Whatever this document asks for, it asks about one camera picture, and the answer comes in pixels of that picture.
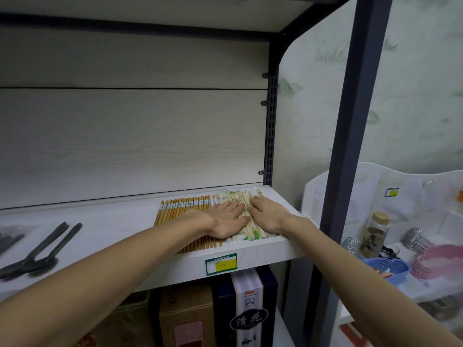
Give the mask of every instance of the wall with painted mural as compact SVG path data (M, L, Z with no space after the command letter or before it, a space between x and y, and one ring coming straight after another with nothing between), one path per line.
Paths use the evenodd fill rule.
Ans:
M273 186L296 208L329 167L356 0L280 65ZM463 169L463 0L394 0L360 161L405 173Z

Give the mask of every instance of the bottle cap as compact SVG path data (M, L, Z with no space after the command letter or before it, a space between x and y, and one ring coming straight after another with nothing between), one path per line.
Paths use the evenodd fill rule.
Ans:
M389 224L389 215L383 212L374 212L371 219L381 225L388 225Z

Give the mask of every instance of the bottle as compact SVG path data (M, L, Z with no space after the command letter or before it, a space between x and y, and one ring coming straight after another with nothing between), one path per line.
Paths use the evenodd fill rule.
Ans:
M374 212L363 233L360 253L362 253L365 258L378 257L388 232L389 215L383 212Z

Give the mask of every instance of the hand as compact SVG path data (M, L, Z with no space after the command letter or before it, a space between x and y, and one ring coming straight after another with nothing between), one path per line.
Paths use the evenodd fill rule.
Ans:
M215 204L204 212L209 216L207 235L217 239L225 239L239 232L251 220L248 216L238 219L245 208L239 201Z
M270 233L284 233L283 220L291 215L289 210L269 198L260 196L254 196L251 204L252 206L248 206L247 210L254 222Z

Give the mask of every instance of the black oval label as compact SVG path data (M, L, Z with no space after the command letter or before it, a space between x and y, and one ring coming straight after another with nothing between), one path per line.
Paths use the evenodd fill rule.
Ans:
M265 321L268 316L269 312L266 309L251 308L235 316L230 321L230 327L233 330L249 330Z

